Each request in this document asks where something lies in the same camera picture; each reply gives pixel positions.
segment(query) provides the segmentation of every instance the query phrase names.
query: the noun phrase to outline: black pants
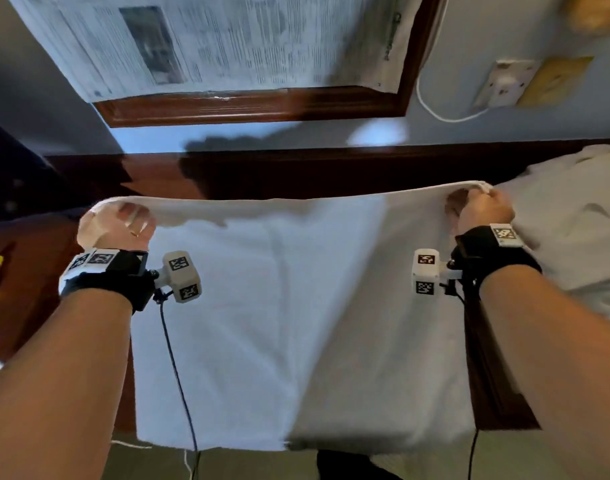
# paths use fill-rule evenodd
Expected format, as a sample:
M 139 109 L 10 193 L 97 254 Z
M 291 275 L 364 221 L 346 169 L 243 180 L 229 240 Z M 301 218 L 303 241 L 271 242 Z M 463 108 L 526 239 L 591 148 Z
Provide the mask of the black pants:
M 367 480 L 400 480 L 400 477 L 372 463 L 369 456 L 319 450 L 316 458 L 320 480 L 365 478 Z

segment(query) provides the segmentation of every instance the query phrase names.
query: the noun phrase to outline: electrical outlet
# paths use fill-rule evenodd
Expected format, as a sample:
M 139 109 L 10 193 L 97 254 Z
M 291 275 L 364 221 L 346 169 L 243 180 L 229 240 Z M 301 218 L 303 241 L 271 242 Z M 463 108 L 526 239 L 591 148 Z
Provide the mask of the electrical outlet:
M 581 83 L 593 59 L 593 57 L 578 59 L 550 57 L 545 60 L 518 101 L 518 106 L 533 107 L 560 103 Z
M 481 89 L 475 107 L 513 106 L 529 86 L 541 65 L 534 60 L 502 60 L 489 73 L 487 82 Z

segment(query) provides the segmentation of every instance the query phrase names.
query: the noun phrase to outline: newspaper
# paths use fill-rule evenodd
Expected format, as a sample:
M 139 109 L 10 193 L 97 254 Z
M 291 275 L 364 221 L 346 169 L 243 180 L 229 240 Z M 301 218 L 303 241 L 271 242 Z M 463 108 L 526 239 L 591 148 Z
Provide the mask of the newspaper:
M 364 86 L 396 93 L 421 0 L 9 0 L 87 102 Z

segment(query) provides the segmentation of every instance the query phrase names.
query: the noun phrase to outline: white fabric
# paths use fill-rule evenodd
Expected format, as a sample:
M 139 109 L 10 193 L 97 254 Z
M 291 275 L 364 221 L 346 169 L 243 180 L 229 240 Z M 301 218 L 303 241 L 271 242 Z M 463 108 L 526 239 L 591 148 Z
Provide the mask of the white fabric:
M 532 165 L 498 187 L 511 195 L 514 227 L 545 276 L 610 315 L 610 145 Z
M 474 428 L 460 301 L 412 293 L 414 251 L 449 253 L 461 182 L 316 200 L 120 198 L 159 222 L 149 267 L 189 251 L 203 295 L 165 303 L 198 448 L 321 442 L 395 452 Z M 138 438 L 192 448 L 150 303 L 131 324 Z

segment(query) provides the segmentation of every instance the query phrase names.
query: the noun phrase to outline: yellow switch plate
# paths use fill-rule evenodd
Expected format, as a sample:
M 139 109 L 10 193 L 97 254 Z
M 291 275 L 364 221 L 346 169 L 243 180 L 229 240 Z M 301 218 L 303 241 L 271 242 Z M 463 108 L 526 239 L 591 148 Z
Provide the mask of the yellow switch plate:
M 593 57 L 550 57 L 543 62 L 516 105 L 533 107 L 560 103 L 580 84 L 592 60 Z

